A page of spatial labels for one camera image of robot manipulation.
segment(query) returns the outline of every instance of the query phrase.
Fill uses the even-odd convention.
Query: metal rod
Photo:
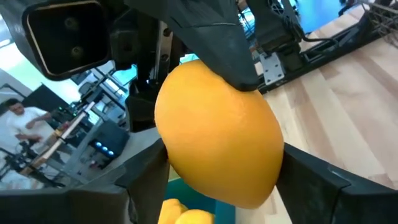
[[[117,79],[115,79],[114,77],[112,77],[111,75],[108,75],[108,74],[105,74],[105,73],[103,73],[100,69],[98,69],[98,68],[94,68],[99,74],[101,74],[102,76],[104,76],[105,78],[107,78],[107,79],[109,79],[109,80],[111,80],[112,82],[114,82],[115,83],[115,85],[118,87],[118,88],[122,88],[123,86],[122,86],[122,83],[120,83],[119,81],[117,81]]]
[[[64,165],[63,171],[68,175],[71,175],[73,169],[75,168],[75,164],[79,161],[79,158],[86,151],[89,142],[93,139],[93,135],[97,132],[98,128],[103,124],[103,120],[99,120],[87,133],[87,135],[83,138],[83,140],[79,143],[79,146],[73,152],[72,156],[69,158],[68,162]]]
[[[57,150],[57,148],[61,145],[63,142],[63,139],[67,138],[69,134],[78,126],[80,121],[86,116],[86,113],[89,112],[92,107],[95,105],[95,102],[91,102],[87,107],[82,111],[76,119],[72,122],[72,124],[65,130],[65,132],[62,133],[59,139],[50,147],[50,149],[45,152],[42,156],[44,159],[48,159],[54,152]]]
[[[382,4],[378,4],[378,3],[375,3],[375,2],[370,2],[369,0],[359,0],[359,2],[363,3],[363,4],[367,4],[369,6],[374,6],[374,7],[380,8],[380,9],[384,9],[386,11],[389,11],[389,12],[393,13],[393,14],[398,14],[398,10],[395,10],[395,9],[387,7],[387,6],[383,6]]]
[[[172,47],[173,33],[167,24],[159,21],[159,33],[156,45],[155,67],[152,79],[163,82],[169,73],[170,54]]]

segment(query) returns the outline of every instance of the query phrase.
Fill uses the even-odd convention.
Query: person
[[[12,114],[7,119],[7,127],[11,135],[20,141],[35,142],[31,147],[36,153],[41,153],[46,147],[45,141],[54,133],[54,129],[46,122],[51,119],[51,113],[37,107],[25,107],[18,99],[11,98],[4,102]],[[51,156],[52,159],[64,164],[59,152],[72,154],[66,146],[60,146]]]
[[[345,6],[338,12],[339,17],[342,16],[344,12],[346,12],[348,9],[351,9],[354,6],[355,0],[340,0],[340,4]]]

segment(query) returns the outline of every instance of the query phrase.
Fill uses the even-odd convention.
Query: yellow lemon
[[[177,199],[165,200],[162,204],[158,224],[175,224],[179,216],[187,210],[186,206]]]
[[[184,212],[175,224],[214,224],[215,216],[203,210],[192,209]]]
[[[284,140],[257,90],[234,89],[200,60],[183,63],[159,91],[155,122],[170,164],[193,189],[242,208],[271,194]]]

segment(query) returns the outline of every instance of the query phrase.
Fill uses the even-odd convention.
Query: man
[[[20,141],[28,140],[36,142],[32,146],[32,149],[37,153],[44,150],[47,147],[44,142],[54,132],[54,129],[45,122],[51,119],[51,113],[37,107],[24,107],[24,105],[15,98],[8,99],[4,102],[4,105],[12,112],[7,120],[9,132]],[[52,159],[64,164],[60,158],[59,151],[71,154],[72,150],[68,147],[61,146],[57,152],[53,154]]]

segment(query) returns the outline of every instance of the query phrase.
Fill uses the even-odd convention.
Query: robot
[[[153,120],[157,92],[184,54],[194,52],[239,91],[266,92],[379,38],[363,19],[301,52],[299,42],[306,37],[289,1],[281,2],[284,13],[278,15],[265,0],[247,0],[259,45],[276,54],[285,70],[270,85],[254,69],[234,0],[1,0],[0,13],[22,54],[51,80],[109,60],[116,70],[136,64],[138,78],[126,101],[129,117]],[[0,221],[155,224],[169,167],[159,139],[89,184],[0,192]],[[294,224],[396,222],[395,190],[288,144],[277,188]]]

